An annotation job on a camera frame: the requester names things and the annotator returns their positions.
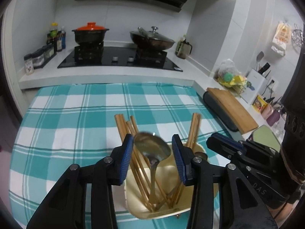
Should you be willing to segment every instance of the cream-colored basket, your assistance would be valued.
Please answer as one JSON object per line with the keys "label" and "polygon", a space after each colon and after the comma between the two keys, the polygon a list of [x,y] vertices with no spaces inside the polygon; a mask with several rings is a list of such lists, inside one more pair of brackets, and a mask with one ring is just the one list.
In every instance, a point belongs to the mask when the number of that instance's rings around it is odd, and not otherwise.
{"label": "cream-colored basket", "polygon": [[[204,148],[199,144],[195,145],[193,151],[205,153]],[[146,174],[150,176],[150,169],[147,167],[144,159],[141,158],[141,161],[144,166],[144,170]],[[156,171],[156,179],[160,182],[166,194],[170,193],[172,189],[178,184],[179,175],[172,151],[170,157],[159,163]],[[143,204],[142,195],[140,193],[140,190],[138,188],[135,177],[132,174],[132,170],[130,167],[128,169],[124,189],[125,189],[126,206],[129,212],[133,216],[137,217],[138,219],[159,219],[189,211],[191,208],[194,187],[193,186],[185,187],[183,189],[181,199],[179,200],[178,204],[175,204],[173,206],[173,208],[169,208],[168,205],[165,203],[158,211],[153,211],[153,212],[150,212]],[[218,192],[218,185],[214,184],[214,196],[216,196],[217,192]],[[162,199],[161,193],[157,187],[156,187],[156,195],[160,199]]]}

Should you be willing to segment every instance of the countertop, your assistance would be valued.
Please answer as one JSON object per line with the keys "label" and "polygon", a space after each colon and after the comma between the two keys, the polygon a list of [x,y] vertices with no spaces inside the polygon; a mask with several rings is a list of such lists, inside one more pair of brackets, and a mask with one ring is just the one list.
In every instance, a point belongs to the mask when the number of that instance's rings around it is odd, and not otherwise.
{"label": "countertop", "polygon": [[[67,48],[57,55],[41,69],[36,69],[31,75],[24,75],[19,80],[20,89],[40,88],[62,84],[93,84],[93,83],[141,83],[166,82],[175,85],[192,86],[202,96],[208,87],[224,89],[213,78],[208,77],[200,69],[187,60],[175,56],[174,51],[168,51],[167,57],[183,72],[124,66],[82,66],[60,68],[58,65],[73,51],[75,42],[67,42]],[[105,42],[105,46],[128,46],[127,43]],[[242,98],[236,98],[250,113],[259,126],[268,125],[260,113]],[[243,135],[231,132],[235,140],[246,139],[251,132]]]}

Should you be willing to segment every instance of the power outlet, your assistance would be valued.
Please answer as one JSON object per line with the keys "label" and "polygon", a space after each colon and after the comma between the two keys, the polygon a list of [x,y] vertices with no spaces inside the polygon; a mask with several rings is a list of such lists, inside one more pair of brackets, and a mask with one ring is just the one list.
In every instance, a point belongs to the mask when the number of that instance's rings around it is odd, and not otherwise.
{"label": "power outlet", "polygon": [[269,83],[271,83],[272,80],[274,81],[274,83],[270,84],[268,88],[269,88],[269,89],[272,89],[273,91],[275,91],[276,88],[277,88],[277,86],[279,85],[279,83],[278,83],[278,81],[276,81],[276,80],[274,79],[274,77],[271,77]]}

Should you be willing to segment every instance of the gas stove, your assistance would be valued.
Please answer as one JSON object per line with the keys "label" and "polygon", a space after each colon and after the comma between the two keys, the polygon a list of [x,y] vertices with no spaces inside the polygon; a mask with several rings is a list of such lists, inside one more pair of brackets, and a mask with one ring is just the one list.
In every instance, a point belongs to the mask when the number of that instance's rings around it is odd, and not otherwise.
{"label": "gas stove", "polygon": [[57,68],[79,66],[130,66],[182,71],[166,52],[112,46],[77,46]]}

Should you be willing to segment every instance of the tablecloth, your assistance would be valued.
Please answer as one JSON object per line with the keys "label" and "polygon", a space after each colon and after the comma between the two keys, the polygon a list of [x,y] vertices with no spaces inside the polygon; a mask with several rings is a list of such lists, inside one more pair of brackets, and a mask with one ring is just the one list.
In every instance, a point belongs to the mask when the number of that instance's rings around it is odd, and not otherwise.
{"label": "tablecloth", "polygon": [[[10,167],[13,217],[25,227],[72,163],[95,164],[121,145],[115,114],[124,114],[125,118],[134,115],[139,130],[155,132],[170,142],[175,133],[183,141],[187,139],[192,113],[202,114],[198,143],[205,148],[210,162],[225,165],[228,161],[209,150],[205,142],[215,131],[229,134],[192,87],[146,83],[41,88],[23,118],[13,148]],[[124,204],[124,189],[116,188],[113,196],[120,229],[186,228],[188,213],[180,219],[135,218]],[[214,208],[219,208],[217,199]],[[86,227],[91,228],[90,201],[86,201]]]}

